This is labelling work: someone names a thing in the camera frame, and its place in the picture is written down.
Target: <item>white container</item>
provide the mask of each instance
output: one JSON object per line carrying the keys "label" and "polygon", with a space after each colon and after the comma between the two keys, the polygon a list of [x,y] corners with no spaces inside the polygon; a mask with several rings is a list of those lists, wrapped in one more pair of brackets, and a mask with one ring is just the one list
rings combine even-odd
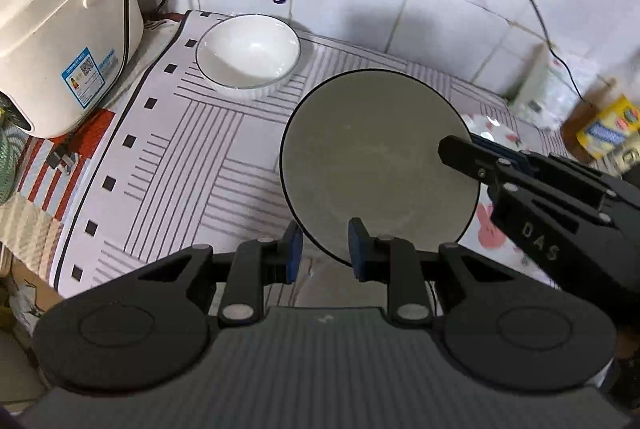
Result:
{"label": "white container", "polygon": [[[580,95],[585,96],[597,80],[598,66],[582,57],[558,51],[570,67]],[[569,72],[541,47],[529,76],[522,83],[509,111],[540,130],[556,131],[569,117],[580,96],[575,91]]]}
{"label": "white container", "polygon": [[250,101],[289,80],[300,59],[300,40],[286,23],[247,14],[207,30],[196,48],[198,68],[220,94]]}
{"label": "white container", "polygon": [[[142,37],[129,0],[129,58]],[[0,0],[0,104],[30,135],[74,129],[114,82],[123,0]]]}

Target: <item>white rice cooker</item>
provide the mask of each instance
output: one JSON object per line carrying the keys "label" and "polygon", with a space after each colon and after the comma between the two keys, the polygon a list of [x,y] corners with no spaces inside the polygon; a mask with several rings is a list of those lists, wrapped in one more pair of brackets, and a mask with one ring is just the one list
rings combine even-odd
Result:
{"label": "white rice cooker", "polygon": [[[123,0],[0,0],[0,105],[33,136],[73,130],[113,85],[124,51]],[[129,58],[140,44],[129,0]]]}

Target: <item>screw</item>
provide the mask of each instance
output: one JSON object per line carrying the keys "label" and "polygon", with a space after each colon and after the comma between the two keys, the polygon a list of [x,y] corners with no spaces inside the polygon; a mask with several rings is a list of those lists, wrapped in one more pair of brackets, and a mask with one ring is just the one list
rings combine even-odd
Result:
{"label": "screw", "polygon": [[405,321],[421,321],[427,319],[428,316],[429,309],[421,304],[403,304],[398,308],[398,317]]}
{"label": "screw", "polygon": [[254,314],[254,309],[248,304],[230,304],[222,310],[223,316],[231,321],[244,321]]}

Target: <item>plate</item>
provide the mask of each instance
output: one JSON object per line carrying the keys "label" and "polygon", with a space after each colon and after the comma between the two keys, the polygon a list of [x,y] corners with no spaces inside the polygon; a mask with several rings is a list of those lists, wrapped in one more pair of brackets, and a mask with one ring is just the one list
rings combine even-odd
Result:
{"label": "plate", "polygon": [[280,148],[289,207],[305,234],[349,264],[348,221],[371,235],[437,251],[474,216],[479,183],[447,167],[438,144],[470,140],[438,92],[389,70],[355,70],[317,86],[290,117]]}

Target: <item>black square pattern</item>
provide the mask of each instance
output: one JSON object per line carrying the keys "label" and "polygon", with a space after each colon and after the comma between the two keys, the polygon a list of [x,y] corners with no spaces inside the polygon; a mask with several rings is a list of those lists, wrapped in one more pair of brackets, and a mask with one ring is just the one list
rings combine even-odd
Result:
{"label": "black square pattern", "polygon": [[127,135],[124,139],[124,142],[122,143],[122,145],[125,148],[132,148],[133,147],[133,143],[136,141],[136,137],[133,135]]}
{"label": "black square pattern", "polygon": [[82,279],[82,268],[74,265],[74,269],[71,271],[71,277],[76,281],[80,281]]}
{"label": "black square pattern", "polygon": [[98,228],[98,224],[92,222],[91,220],[89,220],[86,223],[86,227],[84,228],[84,232],[86,232],[89,235],[95,235],[95,229]]}
{"label": "black square pattern", "polygon": [[116,179],[108,176],[107,178],[104,179],[104,182],[102,183],[102,187],[104,189],[107,189],[108,191],[113,191],[113,186],[115,184],[116,184]]}

